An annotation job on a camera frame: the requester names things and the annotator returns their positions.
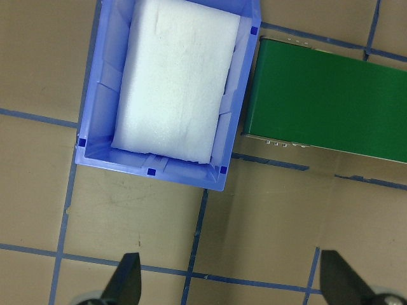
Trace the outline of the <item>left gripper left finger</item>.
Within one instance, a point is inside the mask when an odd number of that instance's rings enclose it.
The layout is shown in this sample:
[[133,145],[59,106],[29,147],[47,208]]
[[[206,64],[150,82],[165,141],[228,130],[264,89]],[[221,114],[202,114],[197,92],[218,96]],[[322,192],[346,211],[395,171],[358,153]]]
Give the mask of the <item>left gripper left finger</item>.
[[141,299],[139,254],[124,254],[101,297],[104,304],[135,304]]

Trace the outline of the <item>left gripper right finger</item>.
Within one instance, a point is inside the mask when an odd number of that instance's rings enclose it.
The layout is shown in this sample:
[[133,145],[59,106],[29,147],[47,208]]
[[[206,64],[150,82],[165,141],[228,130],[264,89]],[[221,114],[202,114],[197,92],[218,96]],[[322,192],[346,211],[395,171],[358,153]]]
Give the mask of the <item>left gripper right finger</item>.
[[320,263],[320,290],[326,302],[376,304],[377,295],[335,250],[323,250]]

